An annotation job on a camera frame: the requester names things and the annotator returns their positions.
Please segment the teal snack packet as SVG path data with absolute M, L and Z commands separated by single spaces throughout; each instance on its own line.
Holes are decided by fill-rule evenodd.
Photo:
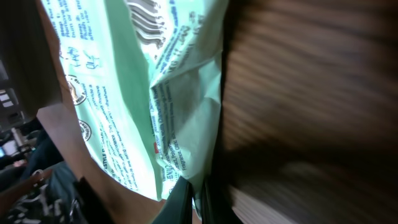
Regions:
M 44 0 L 91 157 L 124 187 L 198 192 L 220 118 L 220 0 Z

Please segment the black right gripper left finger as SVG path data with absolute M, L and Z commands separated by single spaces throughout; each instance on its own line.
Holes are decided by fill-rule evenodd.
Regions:
M 192 185 L 180 177 L 152 224 L 192 224 Z

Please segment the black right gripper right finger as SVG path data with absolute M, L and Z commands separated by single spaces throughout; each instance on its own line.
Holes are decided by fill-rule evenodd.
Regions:
M 203 224 L 243 224 L 222 190 L 212 179 L 205 179 L 203 182 L 201 217 Z

